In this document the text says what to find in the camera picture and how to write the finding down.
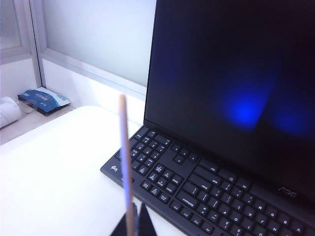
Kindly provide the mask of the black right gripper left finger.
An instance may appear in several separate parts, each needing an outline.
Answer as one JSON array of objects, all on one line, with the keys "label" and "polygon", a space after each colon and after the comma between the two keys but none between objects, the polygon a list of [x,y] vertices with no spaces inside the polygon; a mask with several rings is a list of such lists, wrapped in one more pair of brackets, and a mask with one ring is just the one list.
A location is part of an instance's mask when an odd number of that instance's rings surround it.
[{"label": "black right gripper left finger", "polygon": [[[137,207],[133,203],[134,235],[137,231]],[[127,236],[126,213],[122,216],[110,236]]]}]

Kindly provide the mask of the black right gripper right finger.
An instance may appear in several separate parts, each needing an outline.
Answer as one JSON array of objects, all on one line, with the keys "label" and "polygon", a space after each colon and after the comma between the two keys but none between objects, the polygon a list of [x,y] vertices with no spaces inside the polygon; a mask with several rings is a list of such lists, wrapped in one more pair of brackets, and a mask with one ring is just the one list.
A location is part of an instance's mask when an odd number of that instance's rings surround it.
[{"label": "black right gripper right finger", "polygon": [[157,236],[146,205],[144,203],[141,204],[140,213],[138,214],[137,235]]}]

